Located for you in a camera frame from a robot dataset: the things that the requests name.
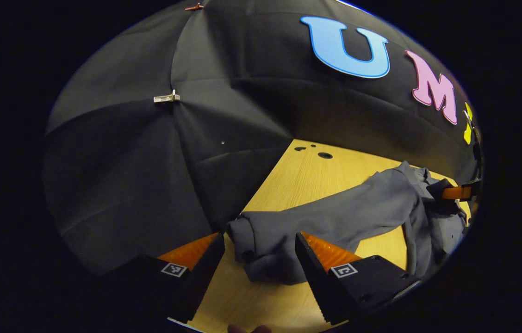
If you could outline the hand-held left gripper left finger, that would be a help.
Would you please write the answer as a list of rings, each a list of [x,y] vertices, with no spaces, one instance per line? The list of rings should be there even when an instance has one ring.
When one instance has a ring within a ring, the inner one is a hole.
[[[214,233],[152,257],[137,255],[104,275],[107,291],[130,324],[193,320],[225,251]]]

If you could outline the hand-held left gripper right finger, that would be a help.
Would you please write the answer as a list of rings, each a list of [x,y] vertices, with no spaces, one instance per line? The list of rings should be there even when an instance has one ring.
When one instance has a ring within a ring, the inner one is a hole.
[[[377,312],[421,283],[382,256],[362,258],[306,232],[296,233],[295,253],[331,325]]]

